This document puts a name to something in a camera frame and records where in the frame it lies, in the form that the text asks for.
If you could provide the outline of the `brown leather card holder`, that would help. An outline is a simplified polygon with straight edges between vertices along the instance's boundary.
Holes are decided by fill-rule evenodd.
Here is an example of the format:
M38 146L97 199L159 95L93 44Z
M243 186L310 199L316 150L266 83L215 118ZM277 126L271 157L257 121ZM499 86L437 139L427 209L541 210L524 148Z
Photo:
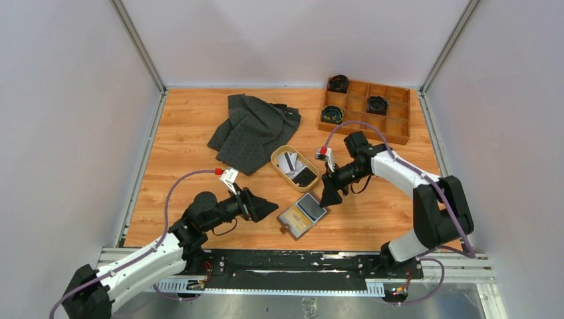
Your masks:
M318 197L311 193L305 193L292 206L277 216L280 224L280 232L289 235L298 241L318 224L330 210L321 207Z

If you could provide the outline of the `oval wooden card tray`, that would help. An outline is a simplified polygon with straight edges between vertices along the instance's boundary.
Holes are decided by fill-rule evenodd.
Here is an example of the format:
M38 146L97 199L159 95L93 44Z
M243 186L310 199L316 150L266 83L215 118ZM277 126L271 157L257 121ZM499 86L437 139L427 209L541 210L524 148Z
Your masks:
M270 162L282 179L300 193L312 190L320 180L317 167L290 145L276 149Z

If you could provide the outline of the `black credit card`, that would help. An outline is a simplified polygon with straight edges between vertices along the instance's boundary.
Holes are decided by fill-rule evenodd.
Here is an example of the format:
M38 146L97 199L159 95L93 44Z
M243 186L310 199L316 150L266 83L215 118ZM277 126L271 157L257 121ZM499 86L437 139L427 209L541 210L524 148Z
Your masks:
M321 207L317 198L311 193L304 194L304 196L298 200L297 206L314 223L328 213L328 210Z

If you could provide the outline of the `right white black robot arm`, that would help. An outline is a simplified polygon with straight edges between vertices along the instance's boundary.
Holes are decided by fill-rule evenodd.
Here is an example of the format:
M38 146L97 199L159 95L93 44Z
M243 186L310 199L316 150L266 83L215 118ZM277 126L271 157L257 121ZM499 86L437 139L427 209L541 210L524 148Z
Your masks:
M466 239L474 221L462 182L455 176L428 173L402 158L388 144L372 145L361 131L344 139L352 161L339 166L328 146L317 149L315 157L325 162L321 207L339 205L364 177L387 180L412 200L413 226L403 236L381 247L376 264L383 274L397 277L406 263L455 239Z

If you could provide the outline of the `yellow credit card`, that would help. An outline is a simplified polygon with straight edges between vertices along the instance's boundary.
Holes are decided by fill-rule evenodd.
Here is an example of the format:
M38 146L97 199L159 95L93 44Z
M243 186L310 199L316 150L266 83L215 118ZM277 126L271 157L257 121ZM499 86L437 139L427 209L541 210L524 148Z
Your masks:
M307 231L313 224L306 214L296 206L287 209L279 217L296 237Z

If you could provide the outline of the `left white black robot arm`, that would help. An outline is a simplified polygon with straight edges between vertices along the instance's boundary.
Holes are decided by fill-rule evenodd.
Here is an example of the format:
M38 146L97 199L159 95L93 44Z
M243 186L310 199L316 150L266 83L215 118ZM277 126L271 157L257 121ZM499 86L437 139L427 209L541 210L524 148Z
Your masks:
M62 297L69 318L110 318L136 295L174 274L199 273L204 265L207 233L237 217L258 223L279 208L278 204L236 188L218 201L210 191L194 197L182 218L153 243L113 263L80 267Z

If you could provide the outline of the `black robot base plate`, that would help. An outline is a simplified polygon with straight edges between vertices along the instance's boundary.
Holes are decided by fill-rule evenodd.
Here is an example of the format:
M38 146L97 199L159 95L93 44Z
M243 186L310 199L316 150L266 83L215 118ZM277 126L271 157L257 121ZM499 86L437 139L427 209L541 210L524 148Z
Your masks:
M423 278L411 260L396 270L384 268L378 252L206 249L179 276L207 280L213 288L243 290L360 291L368 280Z

